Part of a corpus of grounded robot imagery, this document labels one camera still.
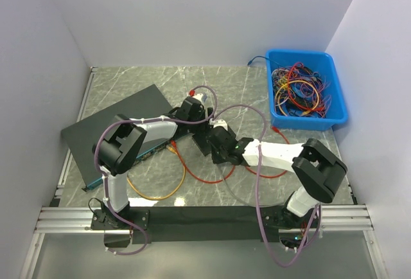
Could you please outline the small black network switch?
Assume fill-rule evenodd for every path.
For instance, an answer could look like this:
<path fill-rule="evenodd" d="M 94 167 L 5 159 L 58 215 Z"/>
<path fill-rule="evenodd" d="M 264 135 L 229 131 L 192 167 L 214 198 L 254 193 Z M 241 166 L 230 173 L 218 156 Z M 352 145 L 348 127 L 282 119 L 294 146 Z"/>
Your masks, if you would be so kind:
<path fill-rule="evenodd" d="M 195 142 L 195 145 L 198 147 L 198 149 L 204 156 L 208 156 L 211 153 L 211 146 L 207 139 L 209 133 L 210 130 L 205 130 L 203 132 L 197 132 L 194 135 L 192 135 L 192 139 Z"/>

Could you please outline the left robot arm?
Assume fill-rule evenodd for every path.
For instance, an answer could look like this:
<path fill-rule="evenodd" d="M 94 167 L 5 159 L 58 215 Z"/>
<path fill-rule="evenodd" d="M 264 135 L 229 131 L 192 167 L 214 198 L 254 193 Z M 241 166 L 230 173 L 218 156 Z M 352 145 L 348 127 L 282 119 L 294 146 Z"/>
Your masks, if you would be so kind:
<path fill-rule="evenodd" d="M 206 108 L 204 93 L 186 97 L 181 106 L 165 115 L 132 119 L 119 114 L 94 147 L 94 165 L 102 174 L 103 203 L 109 209 L 107 222 L 116 229 L 128 224 L 127 174 L 146 146 L 201 131 L 213 110 Z"/>

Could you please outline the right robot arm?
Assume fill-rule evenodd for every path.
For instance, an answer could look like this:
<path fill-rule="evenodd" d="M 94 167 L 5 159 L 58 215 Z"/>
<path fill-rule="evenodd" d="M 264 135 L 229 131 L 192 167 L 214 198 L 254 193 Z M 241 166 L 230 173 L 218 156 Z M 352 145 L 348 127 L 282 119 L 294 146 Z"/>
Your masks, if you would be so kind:
<path fill-rule="evenodd" d="M 206 136 L 214 164 L 230 163 L 245 167 L 270 167 L 293 172 L 301 186 L 283 210 L 283 221 L 296 227 L 318 203 L 331 203 L 347 166 L 319 140 L 310 138 L 305 143 L 280 144 L 253 138 L 237 140 L 236 135 L 221 126 L 211 129 Z"/>

